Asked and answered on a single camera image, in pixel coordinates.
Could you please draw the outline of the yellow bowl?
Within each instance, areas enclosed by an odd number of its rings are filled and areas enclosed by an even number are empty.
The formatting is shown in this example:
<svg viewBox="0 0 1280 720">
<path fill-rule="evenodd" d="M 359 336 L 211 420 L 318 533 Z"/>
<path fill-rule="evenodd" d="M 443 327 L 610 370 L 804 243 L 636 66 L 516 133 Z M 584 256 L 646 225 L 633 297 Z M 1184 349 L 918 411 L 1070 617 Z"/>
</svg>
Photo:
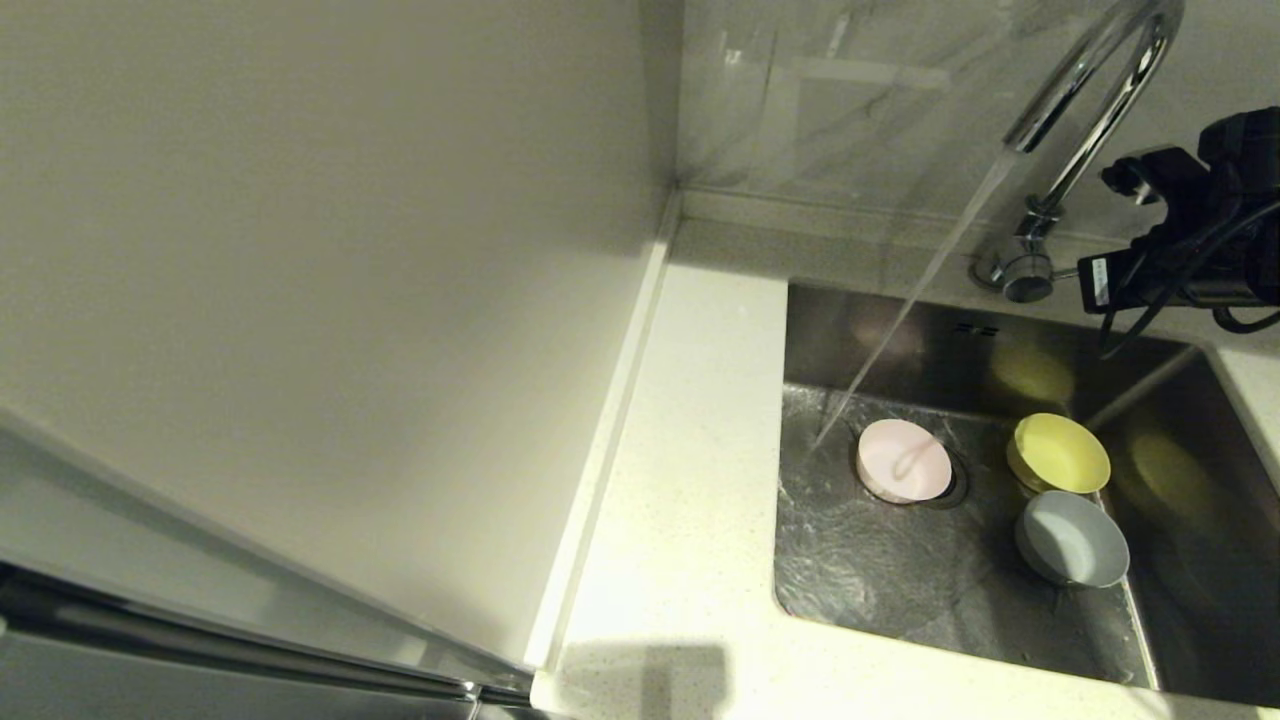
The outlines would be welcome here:
<svg viewBox="0 0 1280 720">
<path fill-rule="evenodd" d="M 1110 456 L 1098 438 L 1073 419 L 1052 413 L 1024 416 L 1015 425 L 1006 461 L 1020 486 L 1033 495 L 1089 495 L 1105 488 L 1112 475 Z"/>
</svg>

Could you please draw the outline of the grey blue bowl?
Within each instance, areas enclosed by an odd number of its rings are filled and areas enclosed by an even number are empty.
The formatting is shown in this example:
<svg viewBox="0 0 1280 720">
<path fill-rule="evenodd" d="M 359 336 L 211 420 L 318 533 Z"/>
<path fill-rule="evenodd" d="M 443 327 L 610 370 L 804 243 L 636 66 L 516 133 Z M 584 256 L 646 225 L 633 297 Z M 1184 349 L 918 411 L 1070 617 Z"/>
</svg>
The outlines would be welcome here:
<svg viewBox="0 0 1280 720">
<path fill-rule="evenodd" d="M 1121 529 L 1082 495 L 1037 495 L 1020 511 L 1014 539 L 1027 565 L 1056 585 L 1110 588 L 1130 569 L 1130 550 Z"/>
</svg>

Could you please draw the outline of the pink bowl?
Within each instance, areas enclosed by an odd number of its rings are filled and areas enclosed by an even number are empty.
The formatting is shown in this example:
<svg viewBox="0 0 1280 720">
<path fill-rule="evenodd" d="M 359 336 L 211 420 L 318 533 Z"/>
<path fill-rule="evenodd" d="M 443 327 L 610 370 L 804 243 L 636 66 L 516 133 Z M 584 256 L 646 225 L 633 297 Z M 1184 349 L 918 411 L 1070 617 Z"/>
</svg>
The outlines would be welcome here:
<svg viewBox="0 0 1280 720">
<path fill-rule="evenodd" d="M 941 498 L 954 483 L 943 445 L 925 428 L 901 419 L 873 421 L 860 433 L 854 470 L 877 498 L 897 505 Z"/>
</svg>

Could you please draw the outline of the round metal sink drain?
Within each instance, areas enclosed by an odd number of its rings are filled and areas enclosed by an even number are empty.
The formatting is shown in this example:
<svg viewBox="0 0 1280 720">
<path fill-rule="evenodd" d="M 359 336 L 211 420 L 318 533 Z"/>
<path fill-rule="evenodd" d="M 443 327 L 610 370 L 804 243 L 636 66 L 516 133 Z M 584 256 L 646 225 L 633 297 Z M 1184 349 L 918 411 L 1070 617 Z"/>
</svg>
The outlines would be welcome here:
<svg viewBox="0 0 1280 720">
<path fill-rule="evenodd" d="M 933 510 L 950 510 L 961 505 L 972 488 L 972 474 L 965 457 L 948 445 L 943 445 L 951 466 L 951 480 L 940 496 L 924 501 L 922 505 Z"/>
</svg>

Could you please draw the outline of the stainless steel sink basin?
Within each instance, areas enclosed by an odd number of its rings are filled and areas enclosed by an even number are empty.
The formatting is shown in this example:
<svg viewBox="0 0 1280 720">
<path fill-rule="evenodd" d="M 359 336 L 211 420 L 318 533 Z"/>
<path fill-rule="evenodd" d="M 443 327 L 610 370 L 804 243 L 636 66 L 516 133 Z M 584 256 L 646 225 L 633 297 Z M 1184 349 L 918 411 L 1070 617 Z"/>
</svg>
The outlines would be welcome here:
<svg viewBox="0 0 1280 720">
<path fill-rule="evenodd" d="M 1006 664 L 1280 708 L 1280 447 L 1265 447 L 1225 366 L 1174 340 L 1101 360 L 1084 327 L 922 302 L 810 452 L 899 306 L 787 288 L 781 607 Z M 1116 585 L 1056 585 L 1016 550 L 1032 493 L 1006 446 L 1034 413 L 1082 423 L 1110 456 L 1110 483 L 1088 498 L 1132 552 Z M 915 423 L 965 457 L 961 505 L 890 503 L 863 486 L 856 441 L 883 419 Z"/>
</svg>

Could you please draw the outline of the chrome gooseneck faucet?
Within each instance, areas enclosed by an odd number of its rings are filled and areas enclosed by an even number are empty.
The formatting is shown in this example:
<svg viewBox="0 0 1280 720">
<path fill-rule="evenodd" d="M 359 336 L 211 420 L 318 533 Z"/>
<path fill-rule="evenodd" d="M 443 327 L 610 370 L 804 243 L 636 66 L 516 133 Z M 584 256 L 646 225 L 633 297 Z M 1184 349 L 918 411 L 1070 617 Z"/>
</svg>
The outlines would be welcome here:
<svg viewBox="0 0 1280 720">
<path fill-rule="evenodd" d="M 1033 304 L 1053 292 L 1055 268 L 1047 238 L 1064 204 L 1102 149 L 1146 94 L 1181 28 L 1187 0 L 1115 0 L 1066 51 L 1004 136 L 1018 155 L 1033 154 L 1074 101 L 1126 42 L 1134 49 L 1123 72 L 1085 126 L 1062 169 L 1042 195 L 1030 195 L 1018 228 L 992 243 L 972 264 L 973 281 L 1015 304 Z"/>
</svg>

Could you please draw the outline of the clear running water stream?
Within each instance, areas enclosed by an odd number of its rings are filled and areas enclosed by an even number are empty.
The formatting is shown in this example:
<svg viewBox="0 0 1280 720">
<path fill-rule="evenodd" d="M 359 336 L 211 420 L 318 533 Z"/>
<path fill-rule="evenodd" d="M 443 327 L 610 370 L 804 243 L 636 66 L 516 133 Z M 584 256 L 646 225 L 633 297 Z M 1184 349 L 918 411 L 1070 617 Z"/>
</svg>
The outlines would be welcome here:
<svg viewBox="0 0 1280 720">
<path fill-rule="evenodd" d="M 905 300 L 899 306 L 893 320 L 890 323 L 888 328 L 881 334 L 877 346 L 867 355 L 858 370 L 855 372 L 852 379 L 850 380 L 847 388 L 840 395 L 838 401 L 832 409 L 828 409 L 823 416 L 820 429 L 813 436 L 809 445 L 809 451 L 817 451 L 820 445 L 829 436 L 832 429 L 844 418 L 844 411 L 849 406 L 852 396 L 859 389 L 860 384 L 868 377 L 870 370 L 876 366 L 882 354 L 890 346 L 890 341 L 895 337 L 899 328 L 905 323 L 909 314 L 922 297 L 922 295 L 932 284 L 933 279 L 940 273 L 942 265 L 948 259 L 948 256 L 959 246 L 960 241 L 964 238 L 965 233 L 977 220 L 980 210 L 989 202 L 995 196 L 995 192 L 1006 181 L 1012 169 L 1020 163 L 1024 154 L 1009 147 L 1001 147 L 998 152 L 995 154 L 995 159 L 987 170 L 986 176 L 977 186 L 975 191 L 970 196 L 966 206 L 963 209 L 959 218 L 951 225 L 948 233 L 940 242 L 937 249 L 931 255 L 929 261 L 925 268 L 916 278 L 914 286 L 910 288 Z"/>
</svg>

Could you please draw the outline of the tall white cabinet side panel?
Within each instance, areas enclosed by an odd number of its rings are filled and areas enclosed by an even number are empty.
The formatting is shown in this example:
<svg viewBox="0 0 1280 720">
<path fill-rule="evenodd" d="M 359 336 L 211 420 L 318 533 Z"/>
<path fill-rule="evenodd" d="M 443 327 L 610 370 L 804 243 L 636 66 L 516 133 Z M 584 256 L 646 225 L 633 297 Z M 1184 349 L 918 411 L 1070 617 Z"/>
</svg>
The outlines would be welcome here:
<svg viewBox="0 0 1280 720">
<path fill-rule="evenodd" d="M 686 0 L 0 0 L 0 427 L 544 667 Z"/>
</svg>

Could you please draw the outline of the stainless steel appliance door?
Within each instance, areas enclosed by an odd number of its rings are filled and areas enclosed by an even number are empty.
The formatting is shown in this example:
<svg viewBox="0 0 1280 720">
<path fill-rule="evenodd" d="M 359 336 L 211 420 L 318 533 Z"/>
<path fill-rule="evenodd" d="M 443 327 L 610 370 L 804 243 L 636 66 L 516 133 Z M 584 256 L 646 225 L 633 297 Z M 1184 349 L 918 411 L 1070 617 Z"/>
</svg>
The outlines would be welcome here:
<svg viewBox="0 0 1280 720">
<path fill-rule="evenodd" d="M 534 708 L 202 670 L 20 632 L 0 614 L 0 720 L 552 720 Z"/>
</svg>

